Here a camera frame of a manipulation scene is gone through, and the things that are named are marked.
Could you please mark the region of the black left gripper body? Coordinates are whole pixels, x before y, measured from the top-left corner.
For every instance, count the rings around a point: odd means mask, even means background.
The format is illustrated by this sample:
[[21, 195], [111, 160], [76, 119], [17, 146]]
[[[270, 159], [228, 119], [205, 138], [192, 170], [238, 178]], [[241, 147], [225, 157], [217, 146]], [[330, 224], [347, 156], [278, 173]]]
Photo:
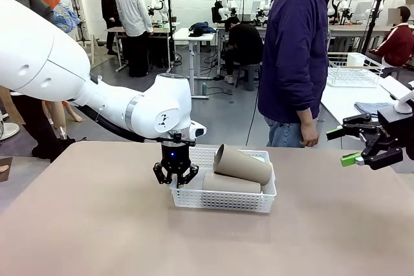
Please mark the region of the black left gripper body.
[[162, 159], [174, 165], [175, 175], [185, 173], [190, 164], [190, 147], [195, 147], [195, 139], [190, 138], [184, 130], [168, 131], [166, 138], [161, 138]]

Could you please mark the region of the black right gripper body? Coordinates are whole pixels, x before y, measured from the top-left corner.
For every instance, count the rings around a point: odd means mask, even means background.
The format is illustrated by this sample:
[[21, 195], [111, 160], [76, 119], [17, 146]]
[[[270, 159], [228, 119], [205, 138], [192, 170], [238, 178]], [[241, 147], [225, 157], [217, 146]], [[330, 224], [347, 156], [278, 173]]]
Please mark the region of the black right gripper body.
[[406, 150], [408, 158], [413, 160], [413, 113], [398, 113], [394, 106], [378, 110], [378, 121], [383, 131], [392, 140]]

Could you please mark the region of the person's right hand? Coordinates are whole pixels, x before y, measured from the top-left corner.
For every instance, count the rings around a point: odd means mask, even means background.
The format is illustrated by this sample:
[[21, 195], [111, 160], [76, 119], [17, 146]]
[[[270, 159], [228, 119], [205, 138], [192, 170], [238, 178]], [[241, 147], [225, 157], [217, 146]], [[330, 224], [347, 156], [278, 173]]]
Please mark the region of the person's right hand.
[[304, 147], [314, 147], [319, 142], [320, 134], [316, 127], [316, 121], [312, 120], [301, 124], [301, 145]]

